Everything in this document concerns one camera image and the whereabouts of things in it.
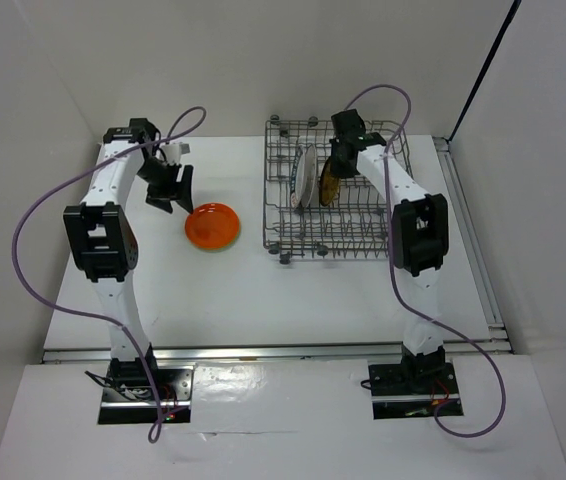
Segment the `orange plate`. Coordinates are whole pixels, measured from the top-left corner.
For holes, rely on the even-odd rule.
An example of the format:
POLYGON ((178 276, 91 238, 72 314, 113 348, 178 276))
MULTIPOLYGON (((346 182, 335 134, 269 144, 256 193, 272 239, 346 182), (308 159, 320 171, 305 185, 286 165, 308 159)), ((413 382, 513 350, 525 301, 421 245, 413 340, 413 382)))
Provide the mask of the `orange plate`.
POLYGON ((217 202, 195 208, 184 225, 188 240, 203 250, 220 250, 230 246, 238 237, 240 228, 236 212, 217 202))

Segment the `brown patterned plate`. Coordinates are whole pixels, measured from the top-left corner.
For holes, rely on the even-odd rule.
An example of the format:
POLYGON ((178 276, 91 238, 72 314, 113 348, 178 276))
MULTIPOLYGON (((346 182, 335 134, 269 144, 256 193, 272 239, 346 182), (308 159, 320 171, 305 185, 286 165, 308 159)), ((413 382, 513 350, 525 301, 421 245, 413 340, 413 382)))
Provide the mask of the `brown patterned plate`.
POLYGON ((329 157, 319 178, 319 204, 328 207, 339 193, 341 179, 332 173, 332 157, 329 157))

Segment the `lime green plate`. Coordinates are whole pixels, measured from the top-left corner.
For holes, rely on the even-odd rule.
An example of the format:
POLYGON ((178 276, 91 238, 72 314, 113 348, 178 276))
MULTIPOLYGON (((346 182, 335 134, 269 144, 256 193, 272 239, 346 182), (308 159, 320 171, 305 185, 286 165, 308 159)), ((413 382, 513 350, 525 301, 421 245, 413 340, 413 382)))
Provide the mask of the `lime green plate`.
POLYGON ((241 232, 239 222, 213 222, 208 225, 207 237, 202 249, 221 251, 231 248, 238 240, 241 232))

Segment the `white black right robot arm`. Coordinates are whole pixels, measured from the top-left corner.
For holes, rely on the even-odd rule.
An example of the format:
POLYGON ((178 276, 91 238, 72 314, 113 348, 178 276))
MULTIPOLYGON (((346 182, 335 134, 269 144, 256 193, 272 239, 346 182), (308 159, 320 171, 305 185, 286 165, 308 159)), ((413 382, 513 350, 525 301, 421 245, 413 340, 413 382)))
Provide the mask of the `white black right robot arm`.
POLYGON ((396 160, 391 143, 369 131, 355 109, 331 117, 330 173, 365 177, 386 202, 391 283, 408 312, 398 378, 423 391, 445 368, 438 280, 449 251, 448 202, 420 186, 396 160))

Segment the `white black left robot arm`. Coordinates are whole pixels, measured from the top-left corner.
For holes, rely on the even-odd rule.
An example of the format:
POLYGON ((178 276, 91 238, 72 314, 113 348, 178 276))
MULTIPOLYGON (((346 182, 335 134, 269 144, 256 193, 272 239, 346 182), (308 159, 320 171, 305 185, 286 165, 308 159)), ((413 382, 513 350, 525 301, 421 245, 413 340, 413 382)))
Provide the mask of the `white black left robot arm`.
POLYGON ((158 139, 158 129, 145 118, 108 129, 98 162, 118 153, 122 157, 96 171, 85 197, 63 213, 74 262, 92 282, 103 314, 126 326, 139 345, 135 348, 120 327, 109 327, 111 361, 105 384, 126 388, 139 399, 156 394, 161 376, 134 295, 139 246, 124 207, 134 179, 140 178, 147 184, 148 205, 167 213, 173 212, 174 204, 188 213, 194 210, 194 167, 158 158, 158 148, 145 145, 158 139))

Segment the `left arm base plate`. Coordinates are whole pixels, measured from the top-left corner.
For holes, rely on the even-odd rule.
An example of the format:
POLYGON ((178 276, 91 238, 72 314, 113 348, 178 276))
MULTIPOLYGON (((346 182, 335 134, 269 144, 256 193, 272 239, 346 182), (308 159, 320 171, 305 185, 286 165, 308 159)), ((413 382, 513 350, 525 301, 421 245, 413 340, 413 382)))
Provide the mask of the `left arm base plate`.
MULTIPOLYGON (((157 402, 146 379, 136 384, 116 383, 110 372, 105 376, 86 371, 102 389, 98 415, 99 425, 153 424, 157 402)), ((163 422, 168 425, 191 421, 194 367, 159 368, 155 382, 163 422)))

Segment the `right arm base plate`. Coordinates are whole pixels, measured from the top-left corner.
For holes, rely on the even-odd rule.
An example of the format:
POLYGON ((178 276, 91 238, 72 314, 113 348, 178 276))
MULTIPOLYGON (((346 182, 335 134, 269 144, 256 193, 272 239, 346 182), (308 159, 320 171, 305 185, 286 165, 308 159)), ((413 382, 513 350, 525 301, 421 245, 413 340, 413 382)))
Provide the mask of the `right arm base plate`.
POLYGON ((398 364, 372 364, 360 386, 371 394, 375 420, 432 417, 441 407, 441 417, 464 415, 456 372, 451 362, 443 371, 408 381, 398 364))

